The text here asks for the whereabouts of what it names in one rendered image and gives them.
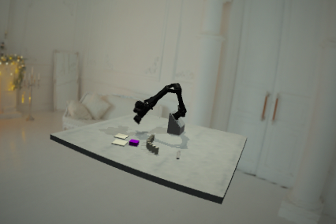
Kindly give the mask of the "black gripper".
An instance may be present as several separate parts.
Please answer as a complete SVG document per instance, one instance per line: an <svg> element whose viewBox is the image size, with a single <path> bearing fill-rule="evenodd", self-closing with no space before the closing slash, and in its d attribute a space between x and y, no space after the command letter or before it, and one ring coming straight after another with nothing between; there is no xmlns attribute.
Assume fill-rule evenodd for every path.
<svg viewBox="0 0 336 224"><path fill-rule="evenodd" d="M141 112L139 113L139 115L136 115L136 116L133 118L133 120L134 120L135 122L139 123L139 122L141 121L141 118L143 118L145 114L146 114L146 113L143 112L143 110L141 110Z"/></svg>

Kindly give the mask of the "purple block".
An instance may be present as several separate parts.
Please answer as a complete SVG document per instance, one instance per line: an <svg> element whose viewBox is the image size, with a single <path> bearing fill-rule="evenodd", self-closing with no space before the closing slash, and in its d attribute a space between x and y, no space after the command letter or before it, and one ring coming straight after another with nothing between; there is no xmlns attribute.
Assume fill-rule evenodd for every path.
<svg viewBox="0 0 336 224"><path fill-rule="evenodd" d="M139 143L140 143L139 140L130 140L129 141L129 146L137 147L139 145Z"/></svg>

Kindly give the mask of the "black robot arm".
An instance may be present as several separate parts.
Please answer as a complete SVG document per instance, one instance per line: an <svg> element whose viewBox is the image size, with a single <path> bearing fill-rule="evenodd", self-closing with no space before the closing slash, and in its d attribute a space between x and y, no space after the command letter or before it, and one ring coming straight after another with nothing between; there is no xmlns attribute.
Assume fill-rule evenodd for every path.
<svg viewBox="0 0 336 224"><path fill-rule="evenodd" d="M174 89L171 89L172 87L174 87ZM179 117L185 117L185 113L187 112L187 110L186 110L185 105L183 103L183 99L182 99L182 96L181 96L182 89L181 89L181 85L179 83L166 85L159 93L157 93L155 96L152 96L149 99L144 100L144 102L141 102L140 100L137 101L135 103L135 108L133 109L133 112L137 113L137 115L139 115L141 110L143 110L143 112L145 112L145 113L147 113L150 109L153 110L153 107L156 105L156 103L167 92L177 94L177 98L178 98L178 102L179 102L179 105L177 105L178 106L178 111L175 114L172 114L174 116L175 120L178 120Z"/></svg>

